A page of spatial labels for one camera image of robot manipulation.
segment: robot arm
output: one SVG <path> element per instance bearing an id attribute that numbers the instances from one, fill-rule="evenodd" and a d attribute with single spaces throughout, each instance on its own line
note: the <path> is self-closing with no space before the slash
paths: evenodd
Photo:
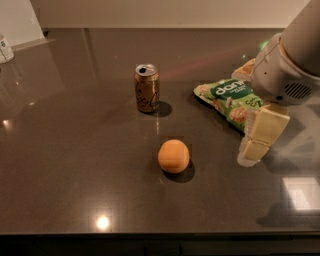
<path id="1" fill-rule="evenodd" d="M 252 89 L 265 101 L 296 105 L 320 88 L 320 1 L 311 0 L 258 54 Z"/>
<path id="2" fill-rule="evenodd" d="M 256 57 L 251 86 L 268 104 L 248 113 L 238 155 L 240 165 L 259 162 L 288 124 L 287 106 L 303 104 L 319 90 L 319 13 L 320 1 L 311 0 Z"/>

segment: can lid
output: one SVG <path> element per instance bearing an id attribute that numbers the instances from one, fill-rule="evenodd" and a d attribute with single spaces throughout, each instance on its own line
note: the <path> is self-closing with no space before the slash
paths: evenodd
<path id="1" fill-rule="evenodd" d="M 141 64 L 136 67 L 136 73 L 140 76 L 152 76 L 157 73 L 157 68 L 153 64 Z"/>

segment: brown can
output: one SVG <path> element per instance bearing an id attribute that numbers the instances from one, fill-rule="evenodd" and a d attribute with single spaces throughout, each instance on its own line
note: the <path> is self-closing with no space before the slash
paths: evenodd
<path id="1" fill-rule="evenodd" d="M 159 108 L 159 74 L 152 64 L 138 65 L 135 72 L 137 108 L 151 113 Z"/>

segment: white object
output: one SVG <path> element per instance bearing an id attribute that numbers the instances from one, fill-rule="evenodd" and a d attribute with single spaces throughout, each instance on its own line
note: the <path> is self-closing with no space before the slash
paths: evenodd
<path id="1" fill-rule="evenodd" d="M 30 0 L 1 0 L 0 3 L 0 34 L 14 50 L 15 46 L 44 38 L 35 15 L 35 11 L 40 14 L 40 10 L 34 11 Z"/>
<path id="2" fill-rule="evenodd" d="M 6 40 L 6 38 L 0 34 L 0 64 L 8 62 L 14 58 L 14 53 Z"/>
<path id="3" fill-rule="evenodd" d="M 238 163 L 245 167 L 258 163 L 282 134 L 289 120 L 288 109 L 274 103 L 249 112 Z"/>
<path id="4" fill-rule="evenodd" d="M 320 88 L 320 1 L 311 0 L 258 54 L 252 89 L 265 101 L 295 105 Z"/>

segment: snack bag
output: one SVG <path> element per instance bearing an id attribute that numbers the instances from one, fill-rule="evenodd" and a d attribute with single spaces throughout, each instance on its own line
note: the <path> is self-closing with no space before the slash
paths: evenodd
<path id="1" fill-rule="evenodd" d="M 202 84 L 193 92 L 212 105 L 226 117 L 228 122 L 242 132 L 244 132 L 248 110 L 258 110 L 263 104 L 263 101 L 253 94 L 252 89 L 245 82 L 237 79 Z"/>

